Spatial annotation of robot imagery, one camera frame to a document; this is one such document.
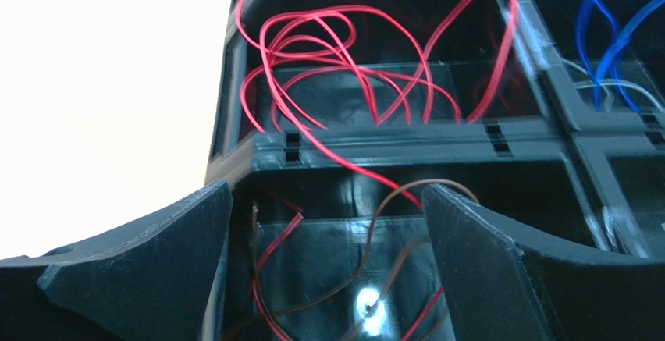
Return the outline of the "black compartment organizer bin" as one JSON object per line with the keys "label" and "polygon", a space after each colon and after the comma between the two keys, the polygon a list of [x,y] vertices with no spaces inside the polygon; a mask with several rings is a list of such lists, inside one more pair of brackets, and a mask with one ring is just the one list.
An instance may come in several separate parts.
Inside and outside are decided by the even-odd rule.
{"label": "black compartment organizer bin", "polygon": [[664,0],[232,0],[217,340],[459,340],[441,185],[664,263]]}

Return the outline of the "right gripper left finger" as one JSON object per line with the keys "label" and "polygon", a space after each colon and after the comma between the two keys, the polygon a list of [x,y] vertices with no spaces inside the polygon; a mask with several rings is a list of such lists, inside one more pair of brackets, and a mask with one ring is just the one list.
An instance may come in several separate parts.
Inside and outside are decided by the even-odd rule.
{"label": "right gripper left finger", "polygon": [[232,208],[220,180],[40,257],[2,260],[2,339],[219,339]]}

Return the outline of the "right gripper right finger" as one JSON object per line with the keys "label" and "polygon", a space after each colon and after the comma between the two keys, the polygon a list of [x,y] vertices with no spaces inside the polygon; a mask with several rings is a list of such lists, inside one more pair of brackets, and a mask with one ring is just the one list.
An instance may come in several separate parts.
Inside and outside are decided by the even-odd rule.
{"label": "right gripper right finger", "polygon": [[663,261],[559,238],[441,185],[421,199],[457,339],[663,339]]}

